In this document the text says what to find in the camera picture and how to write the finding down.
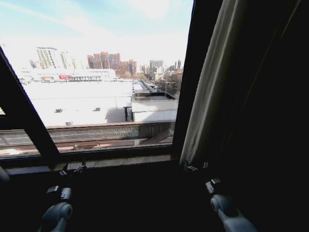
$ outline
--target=cloud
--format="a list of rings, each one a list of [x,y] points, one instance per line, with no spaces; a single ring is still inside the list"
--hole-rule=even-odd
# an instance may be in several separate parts
[[[169,8],[169,2],[162,0],[152,1],[152,4],[146,0],[133,0],[130,1],[130,4],[153,19],[163,17]],[[27,57],[27,60],[29,58],[37,59],[36,46],[53,46],[59,50],[69,51],[74,57],[80,59],[86,59],[87,54],[108,51],[109,53],[119,52],[122,60],[133,58],[139,64],[147,64],[150,59],[163,59],[167,65],[173,64],[178,59],[181,59],[182,62],[184,60],[187,31],[154,32],[152,34],[138,35],[124,34],[120,36],[94,24],[77,3],[63,0],[44,3],[44,7],[51,12],[55,12],[52,17],[1,1],[0,6],[57,23],[81,33],[79,36],[59,36],[53,33],[51,29],[49,36],[10,36],[9,34],[1,36],[5,36],[5,42],[16,44],[16,52],[24,49],[23,54],[27,56],[33,54],[31,57]]]
[[[127,0],[127,2],[150,19],[163,18],[169,11],[169,0]]]

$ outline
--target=white roof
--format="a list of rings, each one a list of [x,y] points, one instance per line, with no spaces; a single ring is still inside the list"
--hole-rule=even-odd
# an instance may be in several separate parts
[[[132,102],[132,112],[177,110],[177,108],[178,103],[175,100],[152,100]]]

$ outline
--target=curtain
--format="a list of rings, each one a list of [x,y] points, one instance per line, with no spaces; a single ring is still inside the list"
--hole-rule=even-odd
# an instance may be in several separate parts
[[[235,120],[296,2],[223,1],[197,86],[182,167],[201,167],[220,153],[233,116]]]

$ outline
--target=building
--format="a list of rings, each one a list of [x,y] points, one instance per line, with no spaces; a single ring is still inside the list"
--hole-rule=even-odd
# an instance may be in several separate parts
[[[110,60],[108,52],[101,52],[101,63],[103,69],[110,69]]]
[[[88,60],[89,68],[93,69],[93,56],[88,55],[87,60]]]
[[[110,68],[114,69],[117,75],[117,71],[120,71],[120,53],[108,54],[108,59],[110,62]]]
[[[70,67],[70,63],[68,63],[68,52],[60,52],[60,68],[68,69]]]
[[[133,59],[129,59],[129,71],[132,76],[137,73],[137,64]]]
[[[102,69],[101,54],[93,54],[93,68]]]
[[[141,70],[144,74],[149,74],[149,65],[143,65]]]
[[[149,68],[155,68],[155,67],[160,67],[164,66],[164,61],[163,60],[150,60],[149,61]]]
[[[37,53],[43,69],[60,68],[60,55],[56,48],[37,47]]]
[[[120,53],[101,52],[100,54],[93,54],[93,56],[88,55],[87,60],[90,69],[113,69],[117,77],[123,76],[126,72],[130,72],[131,75],[137,73],[136,61],[132,59],[121,61]]]
[[[180,69],[182,65],[182,62],[180,61],[180,59],[178,60],[178,64],[177,64],[177,69]]]
[[[134,122],[176,120],[178,103],[175,100],[133,101]]]
[[[72,65],[74,69],[84,69],[83,63],[81,60],[77,60],[75,58],[72,58]]]

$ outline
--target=high-rise building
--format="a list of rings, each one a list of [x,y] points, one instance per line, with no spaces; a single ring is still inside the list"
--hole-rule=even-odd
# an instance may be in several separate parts
[[[149,74],[149,65],[143,65],[141,67],[141,70],[143,71],[144,74]]]
[[[37,47],[39,60],[42,63],[42,68],[60,68],[58,59],[60,58],[58,50],[53,47]]]
[[[110,60],[108,59],[108,52],[101,52],[101,63],[103,69],[110,68]]]
[[[120,53],[108,54],[108,52],[101,52],[100,54],[87,56],[87,60],[90,69],[114,69],[118,77],[123,76],[125,72],[130,72],[131,75],[135,75],[137,72],[136,61],[132,59],[121,61]]]
[[[101,54],[93,54],[93,68],[102,69]]]
[[[155,67],[160,67],[164,66],[164,61],[163,60],[150,60],[149,61],[149,68],[153,69]]]
[[[108,54],[108,59],[110,62],[110,68],[114,69],[117,75],[117,71],[120,71],[120,53],[117,54]]]
[[[89,68],[93,69],[93,56],[88,55],[87,60],[88,60]]]
[[[181,65],[182,65],[182,62],[180,61],[180,59],[178,60],[178,64],[177,64],[177,69],[181,69]]]
[[[136,69],[137,69],[136,61],[129,59],[129,70],[130,70],[131,75],[136,74],[136,72],[137,72]]]
[[[63,68],[63,69],[69,68],[69,64],[68,64],[68,61],[67,61],[68,53],[67,52],[60,52],[59,55],[60,55],[60,64],[59,64],[60,67]]]

